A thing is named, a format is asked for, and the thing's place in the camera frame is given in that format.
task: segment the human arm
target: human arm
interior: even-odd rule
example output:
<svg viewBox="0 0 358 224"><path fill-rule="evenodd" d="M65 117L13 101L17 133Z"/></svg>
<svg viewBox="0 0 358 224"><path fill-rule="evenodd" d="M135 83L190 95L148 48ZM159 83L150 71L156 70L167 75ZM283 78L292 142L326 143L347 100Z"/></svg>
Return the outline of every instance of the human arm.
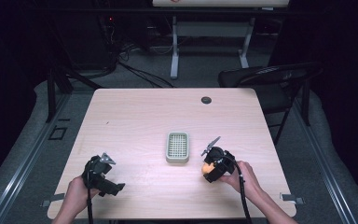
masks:
<svg viewBox="0 0 358 224"><path fill-rule="evenodd" d="M91 198L100 191L91 189ZM87 188L84 185L81 176L74 178L69 182L68 190L63 199L62 206L58 215L52 220L52 224L67 224L71 223L78 213L87 207Z"/></svg>
<svg viewBox="0 0 358 224"><path fill-rule="evenodd" d="M237 161L244 181L245 196L266 216L271 224L276 223L296 223L289 217L279 205L277 205L269 195L261 189L252 166L245 161ZM232 175L223 175L220 180L231 185L237 192L240 192L240 180L238 171L235 170Z"/></svg>

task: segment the table top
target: table top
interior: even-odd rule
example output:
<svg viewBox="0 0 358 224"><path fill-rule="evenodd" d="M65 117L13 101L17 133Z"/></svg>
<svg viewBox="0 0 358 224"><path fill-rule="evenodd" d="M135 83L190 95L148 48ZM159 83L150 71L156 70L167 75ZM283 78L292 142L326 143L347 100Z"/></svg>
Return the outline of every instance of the table top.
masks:
<svg viewBox="0 0 358 224"><path fill-rule="evenodd" d="M287 7L289 0L153 0L154 7Z"/></svg>
<svg viewBox="0 0 358 224"><path fill-rule="evenodd" d="M212 101L205 104L202 97ZM189 161L167 163L168 134L188 134ZM117 164L106 179L125 188L117 196L96 196L93 216L101 219L244 218L240 194L209 183L201 173L202 151L215 144L237 161L248 161L261 187L290 216L290 194L269 129L251 89L100 89L94 93L56 194L81 175L92 156L106 152ZM62 201L52 202L55 218ZM250 202L251 217L263 214ZM76 218L87 218L87 209Z"/></svg>

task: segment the dark background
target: dark background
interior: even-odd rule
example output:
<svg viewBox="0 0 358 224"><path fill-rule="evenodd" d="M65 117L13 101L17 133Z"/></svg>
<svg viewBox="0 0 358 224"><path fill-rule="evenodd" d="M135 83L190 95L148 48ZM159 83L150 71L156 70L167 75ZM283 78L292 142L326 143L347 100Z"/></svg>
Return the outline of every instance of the dark background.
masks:
<svg viewBox="0 0 358 224"><path fill-rule="evenodd" d="M35 27L46 21L30 23L21 11L25 6L22 1L0 0L0 165L30 117L36 97L33 88L46 80L53 64L74 65L54 36L60 28L51 32L45 25ZM290 9L327 13L285 20L269 63L316 60L324 64L324 73L312 81L311 88L321 98L337 153L358 184L358 1L292 0ZM147 47L147 42L138 43ZM98 62L105 63L98 66L104 68L115 55L99 44L103 59Z"/></svg>

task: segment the gripper camera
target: gripper camera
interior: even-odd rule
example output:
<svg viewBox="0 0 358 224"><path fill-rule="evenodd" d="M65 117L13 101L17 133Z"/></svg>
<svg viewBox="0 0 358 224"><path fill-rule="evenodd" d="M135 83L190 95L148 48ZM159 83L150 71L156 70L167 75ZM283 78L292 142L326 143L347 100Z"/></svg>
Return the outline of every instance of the gripper camera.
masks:
<svg viewBox="0 0 358 224"><path fill-rule="evenodd" d="M91 157L85 166L84 172L81 175L84 184L88 189L98 189L99 195L104 196L105 194L117 195L121 191L125 184L115 184L107 179L105 175L112 169L109 164L116 164L106 153L101 157Z"/></svg>
<svg viewBox="0 0 358 224"><path fill-rule="evenodd" d="M235 170L235 157L228 151L213 146L219 139L220 136L213 140L201 154L203 156L206 153L201 171L210 183L219 179L226 172L232 174Z"/></svg>

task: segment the black chair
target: black chair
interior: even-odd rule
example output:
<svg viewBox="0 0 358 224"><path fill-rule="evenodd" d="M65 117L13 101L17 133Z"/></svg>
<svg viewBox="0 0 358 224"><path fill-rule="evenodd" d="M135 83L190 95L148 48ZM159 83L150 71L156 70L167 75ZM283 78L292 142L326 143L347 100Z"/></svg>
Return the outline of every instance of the black chair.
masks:
<svg viewBox="0 0 358 224"><path fill-rule="evenodd" d="M269 125L270 128L280 127L273 140L277 145L299 90L322 71L320 63L249 67L220 72L218 82L222 88L254 89L265 115L284 112L281 123Z"/></svg>

